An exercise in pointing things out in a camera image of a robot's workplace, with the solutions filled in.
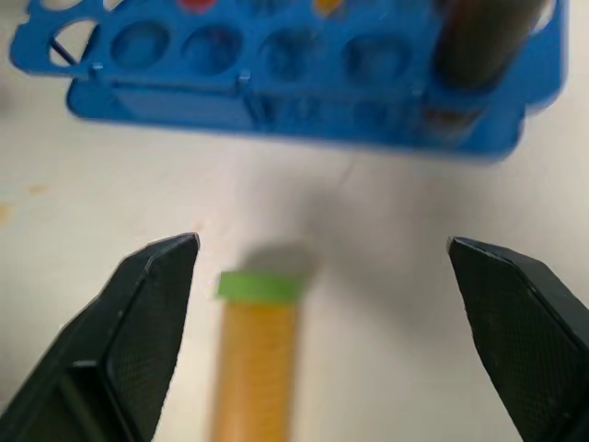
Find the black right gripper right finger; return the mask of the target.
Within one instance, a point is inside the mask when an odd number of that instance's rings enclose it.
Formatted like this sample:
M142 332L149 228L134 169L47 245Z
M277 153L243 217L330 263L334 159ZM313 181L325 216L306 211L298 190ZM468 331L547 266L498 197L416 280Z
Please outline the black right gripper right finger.
M480 361L523 442L589 442L589 308L549 267L452 237Z

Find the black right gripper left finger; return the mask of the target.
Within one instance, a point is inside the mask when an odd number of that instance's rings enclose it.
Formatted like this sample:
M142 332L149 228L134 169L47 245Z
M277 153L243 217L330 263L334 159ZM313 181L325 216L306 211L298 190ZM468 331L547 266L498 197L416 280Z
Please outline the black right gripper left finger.
M152 442L199 248L185 233L121 261L0 414L0 442Z

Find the green-capped yellow test tube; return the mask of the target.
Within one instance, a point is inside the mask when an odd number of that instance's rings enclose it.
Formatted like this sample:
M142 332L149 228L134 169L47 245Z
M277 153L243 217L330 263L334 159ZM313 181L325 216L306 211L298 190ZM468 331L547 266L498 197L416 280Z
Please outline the green-capped yellow test tube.
M301 279L234 270L223 304L210 442L290 442Z

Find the dark brown test tube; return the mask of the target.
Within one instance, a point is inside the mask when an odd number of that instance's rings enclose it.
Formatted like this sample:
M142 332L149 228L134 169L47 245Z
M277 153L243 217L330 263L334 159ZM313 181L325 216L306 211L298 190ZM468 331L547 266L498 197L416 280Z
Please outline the dark brown test tube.
M442 17L432 55L433 76L454 94L496 89L541 18L548 0L431 0ZM491 111L488 102L442 106L428 97L421 107L423 139L457 145Z

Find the blue test tube rack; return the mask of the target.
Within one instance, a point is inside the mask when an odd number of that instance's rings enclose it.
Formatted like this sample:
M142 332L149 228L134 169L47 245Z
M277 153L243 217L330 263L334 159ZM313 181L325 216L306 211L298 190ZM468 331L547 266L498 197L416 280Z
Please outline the blue test tube rack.
M566 77L568 0L548 0L500 85L460 95L440 87L432 55L442 17L431 0L344 0L327 17L312 0L29 0L11 41L13 66L71 84L88 120L376 145L386 151L499 160ZM491 104L457 145L423 139L426 98Z

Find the orange-capped test tube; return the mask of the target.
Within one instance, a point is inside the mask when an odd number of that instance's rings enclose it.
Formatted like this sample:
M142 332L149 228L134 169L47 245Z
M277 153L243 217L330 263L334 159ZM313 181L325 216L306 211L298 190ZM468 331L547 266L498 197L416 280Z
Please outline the orange-capped test tube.
M341 7L344 0L312 0L314 10L322 17L327 17Z

